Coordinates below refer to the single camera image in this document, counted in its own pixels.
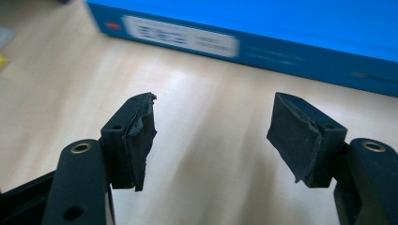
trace blue box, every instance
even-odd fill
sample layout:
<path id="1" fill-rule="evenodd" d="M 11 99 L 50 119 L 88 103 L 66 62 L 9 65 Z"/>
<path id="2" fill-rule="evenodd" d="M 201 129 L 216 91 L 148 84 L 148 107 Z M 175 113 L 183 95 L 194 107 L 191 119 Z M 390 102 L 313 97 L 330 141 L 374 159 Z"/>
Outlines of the blue box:
<path id="1" fill-rule="evenodd" d="M 86 2 L 104 34 L 398 97 L 398 1 Z"/>

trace wooden table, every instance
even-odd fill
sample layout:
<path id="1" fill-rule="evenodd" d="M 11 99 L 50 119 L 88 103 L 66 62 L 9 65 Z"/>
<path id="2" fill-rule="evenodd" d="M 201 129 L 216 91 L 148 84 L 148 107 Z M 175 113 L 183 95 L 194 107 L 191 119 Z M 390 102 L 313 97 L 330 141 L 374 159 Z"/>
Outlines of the wooden table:
<path id="1" fill-rule="evenodd" d="M 0 188 L 55 169 L 129 97 L 158 96 L 143 192 L 115 190 L 118 224 L 338 224 L 266 139 L 275 92 L 398 148 L 398 99 L 100 34 L 81 1 L 1 1 L 15 31 L 0 71 Z"/>

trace white label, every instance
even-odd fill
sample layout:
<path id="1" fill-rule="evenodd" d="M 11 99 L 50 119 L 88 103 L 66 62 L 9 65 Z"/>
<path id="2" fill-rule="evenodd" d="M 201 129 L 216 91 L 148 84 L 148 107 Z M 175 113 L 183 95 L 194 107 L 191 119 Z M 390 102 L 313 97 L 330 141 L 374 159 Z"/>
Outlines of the white label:
<path id="1" fill-rule="evenodd" d="M 233 36 L 132 16 L 124 16 L 123 22 L 134 38 L 224 57 L 237 56 L 238 41 Z"/>

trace red logo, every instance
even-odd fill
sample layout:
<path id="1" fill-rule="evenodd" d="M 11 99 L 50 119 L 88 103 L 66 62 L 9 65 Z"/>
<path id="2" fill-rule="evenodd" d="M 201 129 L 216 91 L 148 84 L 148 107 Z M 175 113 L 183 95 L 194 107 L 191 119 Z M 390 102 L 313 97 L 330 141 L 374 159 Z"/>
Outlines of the red logo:
<path id="1" fill-rule="evenodd" d="M 116 22 L 106 22 L 105 25 L 109 29 L 113 29 L 113 30 L 120 30 L 121 29 L 120 25 L 117 24 Z"/>

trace screw hole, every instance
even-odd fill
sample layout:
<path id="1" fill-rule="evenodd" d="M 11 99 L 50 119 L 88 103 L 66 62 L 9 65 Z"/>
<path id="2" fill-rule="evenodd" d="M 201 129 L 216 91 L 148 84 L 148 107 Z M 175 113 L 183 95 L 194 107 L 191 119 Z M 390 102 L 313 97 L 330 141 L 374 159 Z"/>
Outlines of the screw hole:
<path id="1" fill-rule="evenodd" d="M 91 148 L 90 143 L 79 143 L 79 144 L 75 145 L 74 147 L 72 147 L 70 152 L 72 152 L 74 154 L 79 154 L 79 153 L 88 151 L 90 148 Z"/>
<path id="2" fill-rule="evenodd" d="M 81 217 L 84 214 L 84 209 L 80 206 L 72 206 L 68 208 L 64 213 L 64 220 L 72 221 L 76 218 Z"/>
<path id="3" fill-rule="evenodd" d="M 325 128 L 335 128 L 333 125 L 325 125 Z"/>
<path id="4" fill-rule="evenodd" d="M 381 153 L 385 152 L 386 148 L 376 142 L 363 142 L 362 146 L 370 151 Z"/>

